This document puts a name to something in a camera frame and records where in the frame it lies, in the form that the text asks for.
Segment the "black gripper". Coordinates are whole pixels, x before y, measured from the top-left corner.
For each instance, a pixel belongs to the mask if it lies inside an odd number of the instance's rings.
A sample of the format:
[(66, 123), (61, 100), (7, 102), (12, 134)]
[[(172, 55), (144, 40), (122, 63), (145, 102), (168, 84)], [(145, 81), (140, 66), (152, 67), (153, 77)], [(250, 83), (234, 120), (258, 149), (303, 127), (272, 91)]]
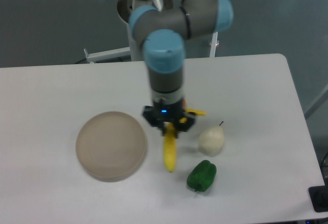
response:
[(166, 123), (175, 124), (175, 137), (180, 132), (187, 132), (196, 122), (195, 112), (186, 112), (183, 106), (184, 98), (168, 104), (163, 98), (159, 102), (153, 101), (153, 106), (144, 106), (142, 115), (151, 127), (160, 130), (161, 135), (166, 134)]

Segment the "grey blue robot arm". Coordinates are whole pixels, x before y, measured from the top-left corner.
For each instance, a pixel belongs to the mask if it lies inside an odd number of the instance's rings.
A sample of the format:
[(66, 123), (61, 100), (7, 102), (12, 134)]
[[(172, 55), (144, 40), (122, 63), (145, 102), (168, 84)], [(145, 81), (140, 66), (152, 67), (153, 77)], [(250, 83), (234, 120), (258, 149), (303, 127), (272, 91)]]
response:
[(180, 0), (177, 9), (164, 0), (129, 0), (127, 23), (149, 73), (153, 104), (143, 117), (163, 135), (187, 132), (197, 114), (184, 105), (183, 62), (185, 41), (231, 27), (230, 0)]

